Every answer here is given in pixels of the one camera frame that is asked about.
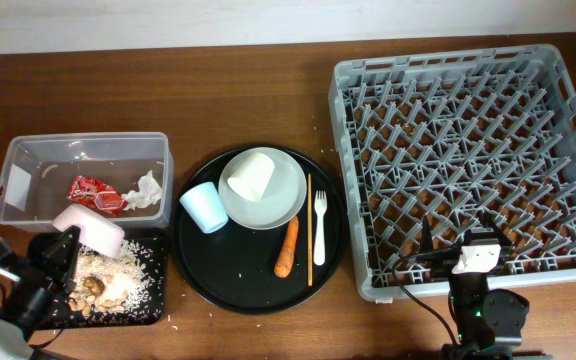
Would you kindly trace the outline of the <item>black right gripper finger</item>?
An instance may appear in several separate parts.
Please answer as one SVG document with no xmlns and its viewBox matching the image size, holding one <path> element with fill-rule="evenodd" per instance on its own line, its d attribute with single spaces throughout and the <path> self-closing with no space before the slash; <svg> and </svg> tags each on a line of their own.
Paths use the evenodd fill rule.
<svg viewBox="0 0 576 360">
<path fill-rule="evenodd" d="M 420 251 L 430 252 L 434 249 L 432 230 L 427 216 L 423 217 L 422 221 L 422 239 L 420 241 Z"/>
<path fill-rule="evenodd" d="M 496 225 L 493 215 L 491 213 L 489 213 L 488 211 L 484 211 L 482 214 L 482 224 L 484 225 L 484 227 L 486 229 L 489 229 L 494 234 L 496 234 L 496 235 L 501 234 L 501 230 Z"/>
</svg>

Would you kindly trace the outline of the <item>pink bowl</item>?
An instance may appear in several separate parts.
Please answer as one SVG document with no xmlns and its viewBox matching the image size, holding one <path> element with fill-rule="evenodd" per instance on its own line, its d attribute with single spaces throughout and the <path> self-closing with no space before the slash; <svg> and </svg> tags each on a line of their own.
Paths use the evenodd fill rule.
<svg viewBox="0 0 576 360">
<path fill-rule="evenodd" d="M 120 255 L 124 230 L 87 207 L 70 205 L 52 221 L 52 225 L 59 231 L 76 226 L 80 229 L 79 242 L 82 245 L 107 257 Z"/>
</svg>

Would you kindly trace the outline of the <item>red snack wrapper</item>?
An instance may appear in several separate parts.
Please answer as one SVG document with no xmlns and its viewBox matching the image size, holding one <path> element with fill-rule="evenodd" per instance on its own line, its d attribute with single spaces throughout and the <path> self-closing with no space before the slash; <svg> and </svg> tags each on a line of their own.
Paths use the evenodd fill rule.
<svg viewBox="0 0 576 360">
<path fill-rule="evenodd" d="M 67 199 L 111 216 L 119 215 L 127 206 L 127 201 L 112 186 L 84 176 L 73 180 Z"/>
</svg>

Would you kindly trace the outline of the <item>white tissue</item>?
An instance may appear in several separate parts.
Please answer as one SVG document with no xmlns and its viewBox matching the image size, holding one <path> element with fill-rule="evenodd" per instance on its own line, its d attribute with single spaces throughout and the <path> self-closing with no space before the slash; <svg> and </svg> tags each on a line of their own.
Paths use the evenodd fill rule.
<svg viewBox="0 0 576 360">
<path fill-rule="evenodd" d="M 122 198 L 126 202 L 125 210 L 144 209 L 162 199 L 163 189 L 154 178 L 152 170 L 142 176 L 137 185 L 137 190 L 122 194 Z"/>
</svg>

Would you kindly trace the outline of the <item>light blue plastic cup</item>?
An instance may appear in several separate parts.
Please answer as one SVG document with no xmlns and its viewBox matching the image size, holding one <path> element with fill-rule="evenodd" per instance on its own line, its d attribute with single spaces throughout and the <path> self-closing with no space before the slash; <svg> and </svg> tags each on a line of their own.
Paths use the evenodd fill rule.
<svg viewBox="0 0 576 360">
<path fill-rule="evenodd" d="M 216 232 L 229 220 L 213 182 L 194 186 L 181 196 L 179 202 L 204 234 Z"/>
</svg>

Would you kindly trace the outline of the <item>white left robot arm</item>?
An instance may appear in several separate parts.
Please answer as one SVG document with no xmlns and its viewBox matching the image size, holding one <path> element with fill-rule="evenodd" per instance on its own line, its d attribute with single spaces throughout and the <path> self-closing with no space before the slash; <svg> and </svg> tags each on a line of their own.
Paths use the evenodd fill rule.
<svg viewBox="0 0 576 360">
<path fill-rule="evenodd" d="M 50 344 L 31 344 L 53 306 L 74 290 L 81 229 L 35 236 L 20 256 L 0 237 L 0 359 L 62 359 Z"/>
</svg>

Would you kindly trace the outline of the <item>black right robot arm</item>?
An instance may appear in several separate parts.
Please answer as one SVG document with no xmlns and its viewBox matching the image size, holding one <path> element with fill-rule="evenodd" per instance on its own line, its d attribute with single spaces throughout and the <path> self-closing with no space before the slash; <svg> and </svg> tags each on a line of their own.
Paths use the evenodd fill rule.
<svg viewBox="0 0 576 360">
<path fill-rule="evenodd" d="M 522 343 L 529 301 L 488 284 L 505 265 L 513 244 L 491 214 L 483 213 L 480 222 L 482 231 L 468 230 L 444 248 L 433 245 L 429 221 L 422 222 L 418 260 L 429 264 L 433 277 L 448 281 L 448 307 L 458 330 L 459 342 L 443 345 L 442 359 L 511 359 Z"/>
</svg>

